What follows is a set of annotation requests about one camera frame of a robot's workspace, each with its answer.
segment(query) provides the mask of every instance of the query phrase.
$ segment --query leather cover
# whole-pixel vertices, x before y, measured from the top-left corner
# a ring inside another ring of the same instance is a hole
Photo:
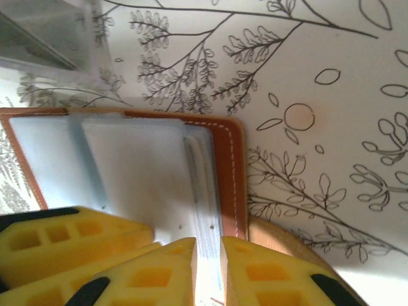
[[[181,119],[186,124],[204,126],[211,130],[214,140],[223,233],[226,236],[248,238],[244,127],[239,121],[231,118],[193,115],[189,113],[150,112],[125,108],[2,108],[0,109],[1,123],[41,209],[47,209],[47,203],[18,144],[9,119],[24,116],[109,112],[120,112],[126,117]]]

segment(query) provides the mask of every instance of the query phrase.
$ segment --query brown leather case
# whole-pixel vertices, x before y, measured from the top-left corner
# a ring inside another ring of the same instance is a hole
[[[1,108],[0,120],[10,139],[26,179],[41,209],[47,209],[35,177],[10,126],[12,117],[68,115],[69,113],[120,112],[126,117],[174,118],[204,126],[214,139],[215,165],[224,235],[248,239],[247,181],[244,127],[236,119],[186,113],[150,112],[125,108]]]

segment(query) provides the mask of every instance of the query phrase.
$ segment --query wallpaper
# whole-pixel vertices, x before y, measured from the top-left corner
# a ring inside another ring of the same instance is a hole
[[[370,305],[408,289],[406,0],[104,0],[105,88],[1,81],[1,106],[234,116],[253,215],[291,230]],[[4,131],[0,212],[37,208]]]

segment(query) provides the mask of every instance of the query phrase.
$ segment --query white stitching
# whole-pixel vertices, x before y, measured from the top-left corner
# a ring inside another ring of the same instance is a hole
[[[24,113],[0,113],[0,115],[23,115]],[[29,115],[69,115],[69,113],[28,113]],[[205,121],[184,121],[186,124],[201,124],[207,126],[217,126],[228,133],[229,137],[229,147],[231,151],[231,163],[232,163],[232,181],[233,181],[233,192],[234,192],[234,218],[235,218],[235,236],[238,237],[238,216],[237,216],[237,178],[235,176],[235,156],[234,156],[234,140],[230,129],[223,124],[218,124],[216,122],[205,122]]]

